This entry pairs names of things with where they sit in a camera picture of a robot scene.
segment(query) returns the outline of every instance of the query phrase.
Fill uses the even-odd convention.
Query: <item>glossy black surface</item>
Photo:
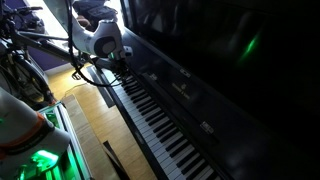
[[[157,75],[156,82],[146,80],[147,86],[226,174],[235,179],[318,177],[320,29],[315,2],[123,4],[127,27],[161,51],[125,37],[138,52],[129,62],[132,70],[138,76]],[[180,73],[182,67],[190,78]],[[183,95],[177,90],[182,85]],[[163,100],[169,98],[185,116]],[[214,128],[214,137],[196,130],[202,121]]]

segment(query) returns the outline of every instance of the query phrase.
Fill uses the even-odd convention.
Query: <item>wooden floor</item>
[[[72,79],[73,72],[70,69],[49,76],[55,97],[58,100],[70,94],[76,97],[100,143],[110,143],[130,179],[157,179],[116,106],[108,108],[97,87]],[[90,78],[85,68],[82,72]]]

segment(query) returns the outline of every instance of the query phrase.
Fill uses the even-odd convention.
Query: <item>upright piano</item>
[[[158,179],[320,179],[315,2],[121,5],[130,75],[97,73]]]

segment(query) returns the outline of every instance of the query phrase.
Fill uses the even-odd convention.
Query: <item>piano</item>
[[[96,69],[104,83],[115,84],[107,90],[157,178],[320,179],[315,126],[319,116],[301,108],[309,107],[306,104],[289,101],[288,96],[302,90],[300,84],[285,98],[272,91],[277,87],[289,91],[285,87],[291,84],[278,80],[293,80],[288,78],[297,76],[293,70],[314,62],[310,58],[315,48],[305,44],[311,36],[320,39],[313,36],[319,29],[306,19],[313,11],[298,1],[290,6],[279,1],[274,8],[273,1],[184,2],[121,1],[126,25],[123,44],[133,49],[126,60],[130,73],[119,80],[107,69]],[[188,22],[181,22],[187,11],[181,9],[186,6],[193,10],[187,20],[197,20],[192,15],[203,13],[216,24],[207,24],[211,29],[206,29],[198,20],[197,27],[186,27]],[[296,16],[298,10],[305,16]],[[293,22],[297,29],[290,29]],[[194,34],[197,28],[204,29]],[[310,53],[304,56],[306,63],[297,62],[303,46],[294,47],[296,41]],[[319,74],[313,70],[302,69]]]

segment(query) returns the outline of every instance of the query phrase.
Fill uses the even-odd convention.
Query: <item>piano keyboard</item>
[[[115,80],[102,71],[109,82]],[[112,88],[168,179],[221,179],[134,78]]]

